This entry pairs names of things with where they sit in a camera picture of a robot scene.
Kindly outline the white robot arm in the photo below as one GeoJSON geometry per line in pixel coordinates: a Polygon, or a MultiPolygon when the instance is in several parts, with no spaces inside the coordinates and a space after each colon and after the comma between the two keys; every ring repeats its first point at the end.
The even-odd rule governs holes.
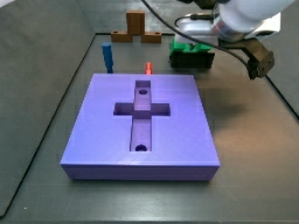
{"type": "Polygon", "coordinates": [[[297,0],[215,0],[211,20],[182,18],[179,32],[215,44],[263,40],[281,32],[282,11],[297,0]]]}

